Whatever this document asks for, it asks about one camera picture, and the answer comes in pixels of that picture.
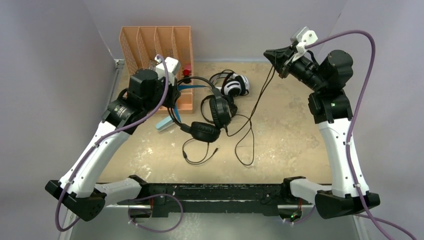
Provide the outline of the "white and black headphones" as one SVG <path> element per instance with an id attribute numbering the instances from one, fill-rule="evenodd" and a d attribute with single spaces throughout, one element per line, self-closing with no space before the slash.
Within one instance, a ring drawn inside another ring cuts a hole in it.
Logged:
<path id="1" fill-rule="evenodd" d="M 247 96 L 250 93 L 250 82 L 244 75 L 235 73 L 231 69 L 224 69 L 215 73 L 209 78 L 209 81 L 216 85 L 219 80 L 223 80 L 221 86 L 217 86 L 222 95 L 237 97 Z"/>

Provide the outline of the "small black on-ear headphones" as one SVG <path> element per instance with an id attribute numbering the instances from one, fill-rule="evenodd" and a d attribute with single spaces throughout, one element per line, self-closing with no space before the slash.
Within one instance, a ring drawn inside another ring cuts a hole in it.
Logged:
<path id="1" fill-rule="evenodd" d="M 237 114 L 238 111 L 238 107 L 234 104 L 234 99 L 231 96 L 222 95 L 221 98 L 223 100 L 226 100 L 225 109 L 227 109 L 227 112 L 229 114 L 228 117 L 226 114 L 221 114 L 218 112 L 216 98 L 214 95 L 211 94 L 206 96 L 200 103 L 200 112 L 204 120 L 210 124 L 214 124 L 217 128 L 220 129 L 225 128 L 231 122 L 231 119 Z M 211 111 L 212 120 L 208 119 L 203 111 L 203 105 L 206 100 L 209 100 L 209 107 Z"/>

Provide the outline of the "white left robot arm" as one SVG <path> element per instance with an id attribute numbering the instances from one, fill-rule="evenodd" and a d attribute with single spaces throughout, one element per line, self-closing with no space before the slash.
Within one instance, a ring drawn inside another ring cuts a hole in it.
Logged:
<path id="1" fill-rule="evenodd" d="M 170 70 L 139 69 L 130 76 L 127 88 L 110 102 L 85 150 L 59 180 L 49 180 L 45 190 L 57 200 L 54 221 L 60 224 L 61 207 L 76 214 L 78 220 L 93 220 L 104 207 L 132 200 L 138 205 L 146 203 L 149 191 L 141 179 L 129 176 L 112 183 L 98 183 L 98 179 L 117 150 L 166 102 L 174 102 L 176 85 Z"/>

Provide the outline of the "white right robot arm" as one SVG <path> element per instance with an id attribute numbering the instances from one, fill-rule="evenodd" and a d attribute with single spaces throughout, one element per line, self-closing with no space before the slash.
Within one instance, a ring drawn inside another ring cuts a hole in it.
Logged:
<path id="1" fill-rule="evenodd" d="M 304 56 L 295 59 L 292 46 L 266 50 L 264 57 L 281 78 L 292 75 L 311 89 L 308 107 L 323 137 L 331 169 L 331 185 L 303 176 L 285 178 L 282 200 L 288 204 L 306 200 L 323 219 L 360 214 L 380 205 L 380 196 L 370 191 L 353 137 L 348 135 L 354 114 L 344 86 L 353 76 L 353 58 L 343 50 L 333 50 L 322 63 Z"/>

